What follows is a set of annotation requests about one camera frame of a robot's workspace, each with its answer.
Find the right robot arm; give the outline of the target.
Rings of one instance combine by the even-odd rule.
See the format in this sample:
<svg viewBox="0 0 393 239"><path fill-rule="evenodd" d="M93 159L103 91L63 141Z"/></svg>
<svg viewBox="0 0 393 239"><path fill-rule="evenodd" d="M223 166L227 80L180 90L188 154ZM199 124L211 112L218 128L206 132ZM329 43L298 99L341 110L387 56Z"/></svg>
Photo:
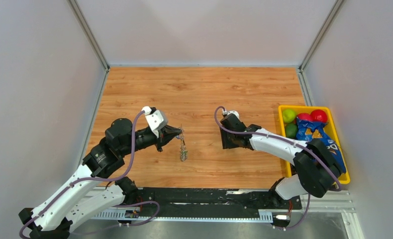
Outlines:
<svg viewBox="0 0 393 239"><path fill-rule="evenodd" d="M296 170L291 177L276 181L270 188L270 202L282 208L291 198L310 194L321 198L344 174L339 162L320 139L295 140L279 136L259 125L246 126L236 112L224 112L220 124L224 149L246 148L266 152L290 163Z"/></svg>

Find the metal keyring plate with rings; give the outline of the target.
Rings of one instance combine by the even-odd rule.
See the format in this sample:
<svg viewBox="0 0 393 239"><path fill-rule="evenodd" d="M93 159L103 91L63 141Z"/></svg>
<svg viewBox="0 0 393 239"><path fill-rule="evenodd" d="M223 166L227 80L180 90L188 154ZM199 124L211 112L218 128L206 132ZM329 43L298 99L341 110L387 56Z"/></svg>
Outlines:
<svg viewBox="0 0 393 239"><path fill-rule="evenodd" d="M181 133L178 135L178 139L180 140L180 161L185 162L188 158L188 151L186 147L185 137L184 137L184 130L183 126L180 127Z"/></svg>

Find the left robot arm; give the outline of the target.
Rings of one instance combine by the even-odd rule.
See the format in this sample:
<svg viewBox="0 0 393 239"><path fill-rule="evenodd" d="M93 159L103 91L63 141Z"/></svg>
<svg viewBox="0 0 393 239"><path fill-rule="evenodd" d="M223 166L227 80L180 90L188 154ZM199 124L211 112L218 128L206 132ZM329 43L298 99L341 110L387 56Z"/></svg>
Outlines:
<svg viewBox="0 0 393 239"><path fill-rule="evenodd" d="M24 208L18 215L23 223L19 232L29 228L30 239L66 239L81 224L96 214L120 204L137 202L137 188L128 177L111 178L124 165L124 157L150 146L162 147L182 133L164 123L157 114L150 120L161 125L135 130L129 119L116 119L105 137L83 158L81 165L49 199L35 208Z"/></svg>

